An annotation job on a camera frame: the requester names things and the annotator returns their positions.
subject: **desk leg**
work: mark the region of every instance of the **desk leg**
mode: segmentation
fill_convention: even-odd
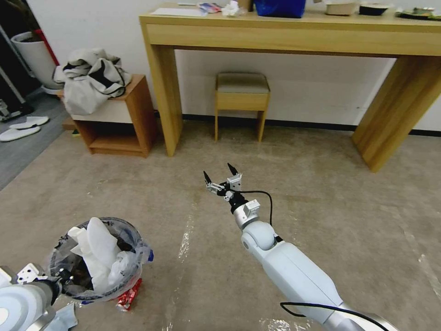
[[[151,45],[143,28],[153,88],[161,117],[165,147],[173,156],[182,131],[181,97],[179,94],[175,50],[172,47]]]
[[[440,93],[441,57],[396,60],[352,136],[372,172],[383,166]]]

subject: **red wrapper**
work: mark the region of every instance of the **red wrapper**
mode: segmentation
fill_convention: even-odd
[[[141,283],[142,283],[142,278],[138,279],[138,281],[135,283],[135,285],[133,285],[133,287],[130,290],[121,294],[117,299],[118,303],[116,306],[123,311],[129,311],[133,300],[138,295],[139,286],[141,285]]]

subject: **floor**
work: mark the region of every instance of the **floor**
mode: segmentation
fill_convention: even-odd
[[[0,143],[0,155],[2,155],[0,158],[0,190],[63,132],[61,123],[68,114],[57,97],[37,91],[33,92],[27,101],[35,109],[29,116],[48,116],[50,121],[44,124],[39,132],[31,136]],[[25,121],[26,116],[22,116],[6,123],[0,122],[0,133],[8,130],[11,124]]]
[[[348,132],[268,127],[254,131],[186,122],[175,157],[159,140],[146,158],[90,155],[63,133],[0,192],[2,264],[44,263],[57,239],[92,216],[134,224],[155,260],[132,311],[114,302],[77,308],[86,330],[321,330],[288,315],[261,266],[242,247],[229,205],[204,188],[227,162],[243,189],[274,199],[273,225],[335,281],[352,307],[400,330],[441,325],[441,139],[409,137],[372,174]],[[262,204],[265,196],[251,195]],[[58,299],[61,307],[70,302]]]

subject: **black cable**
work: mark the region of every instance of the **black cable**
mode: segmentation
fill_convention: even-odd
[[[358,316],[358,317],[360,317],[362,319],[365,319],[365,320],[375,324],[376,326],[378,326],[380,329],[382,329],[384,331],[389,331],[388,329],[386,329],[384,326],[382,326],[376,320],[370,318],[369,316],[363,315],[363,314],[361,314],[359,312],[353,311],[353,310],[348,310],[348,309],[343,309],[343,308],[333,307],[333,306],[328,306],[328,305],[322,305],[322,304],[318,304],[318,303],[304,303],[304,302],[281,302],[280,306],[285,311],[290,313],[291,315],[294,315],[294,316],[297,316],[297,317],[305,317],[305,316],[293,313],[291,310],[289,310],[285,306],[302,306],[302,307],[315,307],[315,308],[324,308],[324,309],[329,309],[329,310],[337,310],[337,311],[340,311],[342,313],[347,313],[347,314]]]
[[[265,191],[236,191],[233,189],[229,189],[229,190],[234,193],[263,193],[263,194],[268,195],[268,197],[270,198],[270,225],[272,226],[272,197],[268,192],[265,192]]]

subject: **stool cushion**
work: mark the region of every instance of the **stool cushion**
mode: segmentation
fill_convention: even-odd
[[[223,93],[268,93],[266,77],[262,74],[221,73],[217,75],[217,91]]]

